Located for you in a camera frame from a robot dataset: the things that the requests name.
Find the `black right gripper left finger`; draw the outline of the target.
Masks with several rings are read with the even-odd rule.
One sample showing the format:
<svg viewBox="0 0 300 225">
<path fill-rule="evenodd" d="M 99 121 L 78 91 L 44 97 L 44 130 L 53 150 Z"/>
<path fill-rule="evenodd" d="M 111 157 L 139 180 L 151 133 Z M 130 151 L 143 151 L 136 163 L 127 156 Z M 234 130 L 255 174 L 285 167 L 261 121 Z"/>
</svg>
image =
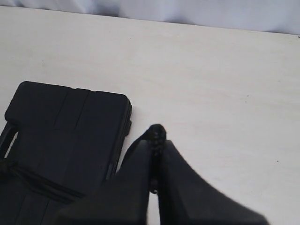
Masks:
<svg viewBox="0 0 300 225">
<path fill-rule="evenodd" d="M 145 225 L 149 201 L 151 149 L 140 141 L 130 158 L 100 189 L 67 207 L 58 225 Z"/>
</svg>

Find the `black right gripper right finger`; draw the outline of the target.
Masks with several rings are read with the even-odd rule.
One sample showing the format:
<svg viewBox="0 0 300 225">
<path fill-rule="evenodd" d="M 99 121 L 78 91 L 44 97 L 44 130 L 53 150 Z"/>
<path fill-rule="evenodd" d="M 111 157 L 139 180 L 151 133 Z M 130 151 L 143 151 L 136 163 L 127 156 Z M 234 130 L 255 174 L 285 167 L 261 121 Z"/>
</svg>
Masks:
<svg viewBox="0 0 300 225">
<path fill-rule="evenodd" d="M 161 154 L 158 177 L 163 225 L 263 225 L 265 217 L 219 192 L 199 176 L 171 141 Z"/>
</svg>

